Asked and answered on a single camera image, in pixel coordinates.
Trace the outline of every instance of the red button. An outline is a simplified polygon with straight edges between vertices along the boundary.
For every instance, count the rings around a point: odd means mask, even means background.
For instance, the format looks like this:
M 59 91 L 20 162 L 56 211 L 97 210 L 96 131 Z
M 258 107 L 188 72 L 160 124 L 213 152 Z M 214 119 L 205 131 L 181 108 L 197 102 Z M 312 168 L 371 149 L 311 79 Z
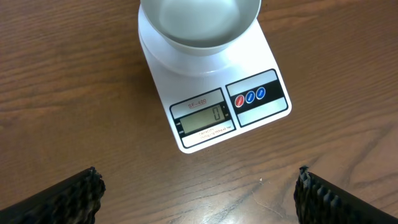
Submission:
M 243 95 L 237 96 L 235 98 L 235 106 L 237 108 L 240 108 L 243 104 L 244 104 L 244 96 Z

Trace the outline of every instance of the white bowl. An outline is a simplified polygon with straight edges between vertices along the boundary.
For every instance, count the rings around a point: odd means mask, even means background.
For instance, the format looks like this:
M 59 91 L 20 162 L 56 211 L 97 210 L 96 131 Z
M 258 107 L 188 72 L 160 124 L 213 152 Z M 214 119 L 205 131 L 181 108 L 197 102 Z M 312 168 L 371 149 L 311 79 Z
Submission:
M 256 20 L 261 0 L 141 0 L 152 27 L 174 48 L 216 54 Z

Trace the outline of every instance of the brown wooden surface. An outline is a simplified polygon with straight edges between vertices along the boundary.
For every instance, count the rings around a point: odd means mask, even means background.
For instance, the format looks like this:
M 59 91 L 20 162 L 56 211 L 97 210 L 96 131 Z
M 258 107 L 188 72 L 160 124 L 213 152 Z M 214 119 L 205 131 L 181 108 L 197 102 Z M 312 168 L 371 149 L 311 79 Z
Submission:
M 138 7 L 0 0 L 0 208 L 95 166 L 97 223 L 296 223 L 308 164 L 398 217 L 396 0 L 264 1 L 292 113 L 190 155 L 139 45 Z

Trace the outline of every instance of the display panel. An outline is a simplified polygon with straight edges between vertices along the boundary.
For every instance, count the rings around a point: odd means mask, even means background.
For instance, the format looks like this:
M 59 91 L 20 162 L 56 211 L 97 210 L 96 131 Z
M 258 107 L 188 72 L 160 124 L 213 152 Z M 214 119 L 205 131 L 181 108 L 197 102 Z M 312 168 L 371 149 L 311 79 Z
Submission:
M 224 113 L 220 105 L 212 106 L 180 119 L 185 134 L 211 124 L 224 121 Z

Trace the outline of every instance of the scale platform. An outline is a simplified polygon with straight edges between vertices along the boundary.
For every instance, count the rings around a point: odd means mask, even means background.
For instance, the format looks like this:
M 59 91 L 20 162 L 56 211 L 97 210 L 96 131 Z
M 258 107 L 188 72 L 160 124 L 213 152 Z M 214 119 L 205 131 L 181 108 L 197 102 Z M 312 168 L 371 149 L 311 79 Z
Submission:
M 140 7 L 139 38 L 178 148 L 193 153 L 287 116 L 292 103 L 258 21 L 210 56 L 174 49 Z

